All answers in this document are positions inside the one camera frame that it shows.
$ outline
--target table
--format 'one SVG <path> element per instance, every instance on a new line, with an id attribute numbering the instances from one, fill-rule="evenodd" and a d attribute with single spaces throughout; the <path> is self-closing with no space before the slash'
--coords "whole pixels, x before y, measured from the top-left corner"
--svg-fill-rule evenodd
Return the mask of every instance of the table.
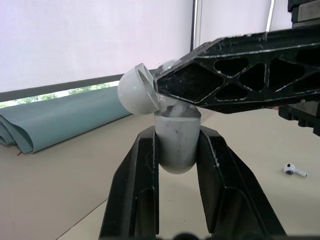
<path id="1" fill-rule="evenodd" d="M 97 239 L 113 174 L 152 124 L 152 115 L 130 115 L 36 154 L 16 156 L 16 148 L 0 146 L 2 239 Z M 250 167 L 287 234 L 320 235 L 320 138 L 311 128 L 267 109 L 215 113 L 204 125 Z M 286 163 L 308 177 L 285 175 Z M 159 181 L 160 237 L 207 236 L 196 168 L 182 175 L 160 168 Z"/>

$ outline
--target teal fabric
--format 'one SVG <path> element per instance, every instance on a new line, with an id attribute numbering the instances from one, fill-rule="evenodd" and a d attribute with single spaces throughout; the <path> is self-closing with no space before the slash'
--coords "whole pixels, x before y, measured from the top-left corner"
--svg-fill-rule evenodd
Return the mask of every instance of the teal fabric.
<path id="1" fill-rule="evenodd" d="M 121 105 L 118 87 L 0 109 L 0 144 L 34 153 L 130 113 Z"/>

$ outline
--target earbud stem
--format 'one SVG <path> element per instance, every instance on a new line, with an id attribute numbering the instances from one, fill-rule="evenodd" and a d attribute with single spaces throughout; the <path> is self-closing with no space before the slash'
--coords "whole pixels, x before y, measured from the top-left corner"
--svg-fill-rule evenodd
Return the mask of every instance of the earbud stem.
<path id="1" fill-rule="evenodd" d="M 296 169 L 296 170 L 294 171 L 294 173 L 295 173 L 295 174 L 298 174 L 298 175 L 300 175 L 300 176 L 302 176 L 302 177 L 304 177 L 304 178 L 306 178 L 306 177 L 308 176 L 308 173 L 306 173 L 306 172 L 304 172 L 304 171 L 301 171 L 301 170 L 298 170 L 298 169 Z"/>

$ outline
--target wireless earbud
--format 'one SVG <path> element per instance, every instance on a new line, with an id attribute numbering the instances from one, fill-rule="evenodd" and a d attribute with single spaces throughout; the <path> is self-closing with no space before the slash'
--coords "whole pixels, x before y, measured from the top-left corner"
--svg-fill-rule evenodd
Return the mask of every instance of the wireless earbud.
<path id="1" fill-rule="evenodd" d="M 284 171 L 287 175 L 298 174 L 298 175 L 300 175 L 300 176 L 302 176 L 302 177 L 305 177 L 305 178 L 308 176 L 308 173 L 296 169 L 295 165 L 293 165 L 292 163 L 287 163 L 286 165 L 284 165 L 283 171 Z"/>

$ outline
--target metal pole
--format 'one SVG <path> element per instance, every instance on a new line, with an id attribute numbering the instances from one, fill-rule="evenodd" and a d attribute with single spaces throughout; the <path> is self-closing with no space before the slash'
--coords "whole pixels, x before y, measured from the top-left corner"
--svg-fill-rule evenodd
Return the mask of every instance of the metal pole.
<path id="1" fill-rule="evenodd" d="M 198 0 L 193 0 L 190 52 L 196 48 L 197 41 Z"/>
<path id="2" fill-rule="evenodd" d="M 266 28 L 265 28 L 266 32 L 270 31 L 271 19 L 272 19 L 272 14 L 274 13 L 274 8 L 275 8 L 275 0 L 271 0 L 268 19 L 266 21 Z"/>

